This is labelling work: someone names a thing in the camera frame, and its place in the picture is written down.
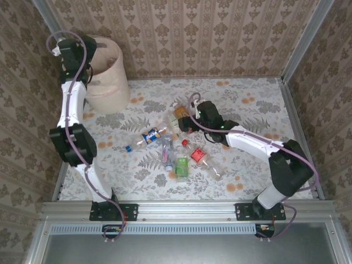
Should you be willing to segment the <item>gold red label plastic bottle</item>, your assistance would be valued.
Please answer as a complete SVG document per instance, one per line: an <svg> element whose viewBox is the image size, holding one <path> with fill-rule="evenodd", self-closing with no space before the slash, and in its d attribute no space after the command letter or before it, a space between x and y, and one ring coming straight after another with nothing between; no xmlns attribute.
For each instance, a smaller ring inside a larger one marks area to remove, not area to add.
<svg viewBox="0 0 352 264"><path fill-rule="evenodd" d="M174 107L174 115L177 119L189 116L189 112L187 108L181 105L180 103L174 102L173 107Z"/></svg>

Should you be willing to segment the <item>white green label plastic bottle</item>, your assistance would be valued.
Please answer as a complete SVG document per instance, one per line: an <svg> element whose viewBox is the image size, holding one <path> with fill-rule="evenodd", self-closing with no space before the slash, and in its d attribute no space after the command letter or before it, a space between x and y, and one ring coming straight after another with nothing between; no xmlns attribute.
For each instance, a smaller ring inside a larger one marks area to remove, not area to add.
<svg viewBox="0 0 352 264"><path fill-rule="evenodd" d="M170 112L166 114L166 122L173 133L178 133L180 131L178 120L173 113Z"/></svg>

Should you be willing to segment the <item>pink label clear plastic bottle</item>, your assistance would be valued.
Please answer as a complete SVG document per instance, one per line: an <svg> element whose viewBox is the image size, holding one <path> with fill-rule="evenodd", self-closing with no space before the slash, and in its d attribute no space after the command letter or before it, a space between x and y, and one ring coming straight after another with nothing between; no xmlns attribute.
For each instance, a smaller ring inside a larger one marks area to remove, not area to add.
<svg viewBox="0 0 352 264"><path fill-rule="evenodd" d="M166 172L171 172L175 167L174 145L170 134L163 134L162 141L162 162Z"/></svg>

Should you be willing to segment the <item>blue yellow label plastic bottle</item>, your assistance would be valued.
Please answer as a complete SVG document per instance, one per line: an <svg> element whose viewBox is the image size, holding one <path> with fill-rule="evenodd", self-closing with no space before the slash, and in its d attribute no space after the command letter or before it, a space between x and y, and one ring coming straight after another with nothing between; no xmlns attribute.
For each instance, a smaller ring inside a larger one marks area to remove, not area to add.
<svg viewBox="0 0 352 264"><path fill-rule="evenodd" d="M134 135L125 146L125 149L127 152L131 152L146 148L148 145L159 140L162 135L168 132L168 130L169 129L165 123L154 126L148 131Z"/></svg>

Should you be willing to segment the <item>beige round bin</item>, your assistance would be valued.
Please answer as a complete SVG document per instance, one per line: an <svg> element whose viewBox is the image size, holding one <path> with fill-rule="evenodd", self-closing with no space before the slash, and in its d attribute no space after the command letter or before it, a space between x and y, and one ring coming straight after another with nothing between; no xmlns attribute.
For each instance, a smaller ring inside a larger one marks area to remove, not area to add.
<svg viewBox="0 0 352 264"><path fill-rule="evenodd" d="M123 52L110 38L98 35L90 37L97 42L97 49L90 63L93 76L87 85L85 99L98 113L118 113L130 102Z"/></svg>

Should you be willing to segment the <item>red label red cap bottle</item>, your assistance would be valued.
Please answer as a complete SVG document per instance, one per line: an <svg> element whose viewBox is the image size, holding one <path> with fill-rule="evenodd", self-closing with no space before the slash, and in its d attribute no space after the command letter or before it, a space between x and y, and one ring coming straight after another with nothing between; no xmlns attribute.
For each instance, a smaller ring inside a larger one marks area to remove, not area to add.
<svg viewBox="0 0 352 264"><path fill-rule="evenodd" d="M206 170L215 180L221 179L224 172L209 154L202 148L191 143L188 139L183 139L181 144L185 148L186 153L198 166Z"/></svg>

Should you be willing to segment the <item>grey metal front panel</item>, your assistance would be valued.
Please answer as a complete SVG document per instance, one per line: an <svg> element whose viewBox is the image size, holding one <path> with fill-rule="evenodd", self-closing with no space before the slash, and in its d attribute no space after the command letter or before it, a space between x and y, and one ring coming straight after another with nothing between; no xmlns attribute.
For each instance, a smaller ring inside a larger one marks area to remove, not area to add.
<svg viewBox="0 0 352 264"><path fill-rule="evenodd" d="M39 225L25 264L352 264L340 225L296 223L271 240L251 234L54 234Z"/></svg>

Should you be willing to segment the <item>aluminium frame post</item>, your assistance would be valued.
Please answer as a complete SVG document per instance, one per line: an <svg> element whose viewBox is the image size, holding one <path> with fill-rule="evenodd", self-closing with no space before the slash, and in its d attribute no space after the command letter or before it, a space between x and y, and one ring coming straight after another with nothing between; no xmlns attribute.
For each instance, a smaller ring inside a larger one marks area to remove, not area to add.
<svg viewBox="0 0 352 264"><path fill-rule="evenodd" d="M312 43L317 31L322 25L325 17L330 11L334 0L319 0L313 14L310 17L300 40L295 46L291 57L289 58L282 74L281 79L284 83L288 83L293 76L295 70L297 69L299 63L302 61L305 52L307 51L309 45Z"/></svg>
<svg viewBox="0 0 352 264"><path fill-rule="evenodd" d="M38 9L40 15L42 16L44 22L48 26L51 33L57 32L62 30L60 23L51 10L48 0L32 0L35 7Z"/></svg>

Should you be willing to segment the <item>aluminium table side rail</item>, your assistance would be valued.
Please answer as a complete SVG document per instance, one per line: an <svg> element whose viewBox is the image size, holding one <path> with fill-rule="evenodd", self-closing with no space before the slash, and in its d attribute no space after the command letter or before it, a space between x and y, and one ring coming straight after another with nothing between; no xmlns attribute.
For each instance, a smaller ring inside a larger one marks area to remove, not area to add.
<svg viewBox="0 0 352 264"><path fill-rule="evenodd" d="M68 171L68 167L69 164L63 162L58 174L58 178L57 178L57 182L56 182L56 186L52 195L52 202L58 201L62 192L62 188L63 188L63 184L64 184L64 180L65 180L65 176L67 174Z"/></svg>
<svg viewBox="0 0 352 264"><path fill-rule="evenodd" d="M287 114L291 123L291 127L295 136L296 141L300 144L305 156L308 161L315 167L300 120L298 113L296 111L296 107L292 98L292 95L289 90L289 86L286 82L284 82L281 78L278 78L279 87L282 93L282 97L284 100L285 108L287 110ZM309 180L310 190L314 198L325 200L325 195L323 193L320 177L316 180L316 177L313 176Z"/></svg>

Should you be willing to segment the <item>aluminium front rail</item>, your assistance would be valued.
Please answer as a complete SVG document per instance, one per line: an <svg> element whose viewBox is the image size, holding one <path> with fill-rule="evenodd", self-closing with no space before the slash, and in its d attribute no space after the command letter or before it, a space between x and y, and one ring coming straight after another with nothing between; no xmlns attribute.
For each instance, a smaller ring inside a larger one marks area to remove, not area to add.
<svg viewBox="0 0 352 264"><path fill-rule="evenodd" d="M245 200L219 201L136 201L138 222L156 223L196 223L235 222L242 215ZM338 214L332 201L316 199L288 200L285 202L286 222L297 210L296 222L326 222L337 219ZM91 201L45 202L42 219L56 222L87 222L91 211Z"/></svg>

